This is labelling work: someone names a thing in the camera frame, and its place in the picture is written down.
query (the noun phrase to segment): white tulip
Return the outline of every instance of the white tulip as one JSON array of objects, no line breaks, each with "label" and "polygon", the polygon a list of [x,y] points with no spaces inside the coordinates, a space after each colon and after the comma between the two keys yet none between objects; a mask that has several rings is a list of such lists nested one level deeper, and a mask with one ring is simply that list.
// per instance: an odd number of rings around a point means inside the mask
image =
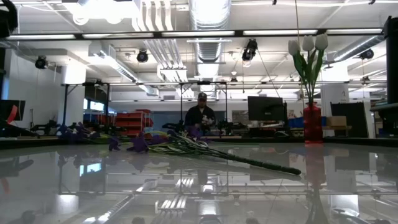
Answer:
[{"label": "white tulip", "polygon": [[292,56],[299,54],[300,52],[300,45],[297,40],[290,40],[288,43],[289,54]]},{"label": "white tulip", "polygon": [[303,40],[303,50],[311,51],[314,48],[312,36],[305,36]]},{"label": "white tulip", "polygon": [[325,50],[328,45],[328,36],[326,34],[320,34],[317,36],[317,40],[315,41],[315,47],[318,50]]}]

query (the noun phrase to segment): spotlight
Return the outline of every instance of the spotlight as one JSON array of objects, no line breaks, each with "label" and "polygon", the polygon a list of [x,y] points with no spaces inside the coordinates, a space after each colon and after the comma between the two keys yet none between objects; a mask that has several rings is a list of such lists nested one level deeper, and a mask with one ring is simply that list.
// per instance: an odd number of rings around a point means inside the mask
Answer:
[{"label": "spotlight", "polygon": [[364,59],[372,59],[373,56],[374,56],[373,50],[372,50],[372,49],[369,49],[369,50],[365,50],[364,52],[362,52],[362,53],[359,55],[359,58],[362,59],[362,60],[364,60]]},{"label": "spotlight", "polygon": [[36,60],[35,67],[38,69],[46,69],[49,67],[49,62],[46,60],[46,56],[39,56]]},{"label": "spotlight", "polygon": [[0,10],[0,38],[9,37],[18,27],[18,12],[10,0],[2,0],[8,11]]},{"label": "spotlight", "polygon": [[139,51],[138,55],[137,55],[137,61],[140,63],[145,63],[148,61],[148,54],[147,54],[147,50],[142,49]]},{"label": "spotlight", "polygon": [[257,49],[258,49],[258,47],[257,47],[256,40],[250,39],[249,43],[247,44],[247,46],[244,49],[243,54],[242,54],[243,64],[246,67],[249,67],[251,65],[251,60],[253,59],[254,56],[256,56]]}]

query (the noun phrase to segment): black pole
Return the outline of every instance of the black pole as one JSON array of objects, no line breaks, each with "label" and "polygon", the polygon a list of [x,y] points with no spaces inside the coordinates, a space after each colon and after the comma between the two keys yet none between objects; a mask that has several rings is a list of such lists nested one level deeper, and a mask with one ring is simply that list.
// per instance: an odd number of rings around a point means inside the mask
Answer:
[{"label": "black pole", "polygon": [[225,83],[225,121],[228,122],[228,84]]},{"label": "black pole", "polygon": [[387,50],[387,103],[398,103],[398,18],[388,17],[384,25]]},{"label": "black pole", "polygon": [[106,84],[108,89],[106,90],[106,101],[105,101],[105,134],[109,134],[109,89],[111,88],[109,84]]},{"label": "black pole", "polygon": [[63,121],[62,121],[62,125],[65,125],[65,123],[67,121],[68,87],[69,87],[69,84],[65,84],[65,98],[63,100]]},{"label": "black pole", "polygon": [[182,84],[181,86],[181,98],[180,98],[180,123],[183,121],[182,120]]}]

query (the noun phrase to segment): wall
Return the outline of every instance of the wall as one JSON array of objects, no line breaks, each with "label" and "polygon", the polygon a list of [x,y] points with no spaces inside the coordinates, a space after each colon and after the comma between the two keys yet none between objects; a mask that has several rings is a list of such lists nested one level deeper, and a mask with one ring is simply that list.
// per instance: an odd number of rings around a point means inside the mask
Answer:
[{"label": "wall", "polygon": [[29,128],[32,121],[30,110],[33,110],[33,122],[46,124],[58,114],[58,95],[61,91],[61,75],[53,70],[39,70],[33,62],[18,57],[13,50],[6,52],[5,100],[25,100],[24,117],[15,121],[20,128]]}]

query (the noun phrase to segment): red vase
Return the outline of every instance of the red vase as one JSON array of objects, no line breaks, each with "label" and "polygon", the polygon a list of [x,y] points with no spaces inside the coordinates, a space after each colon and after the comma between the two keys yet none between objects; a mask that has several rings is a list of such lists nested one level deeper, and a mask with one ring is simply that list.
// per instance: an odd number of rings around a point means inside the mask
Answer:
[{"label": "red vase", "polygon": [[304,108],[304,140],[307,144],[323,142],[321,109],[316,105],[316,102],[307,103]]}]

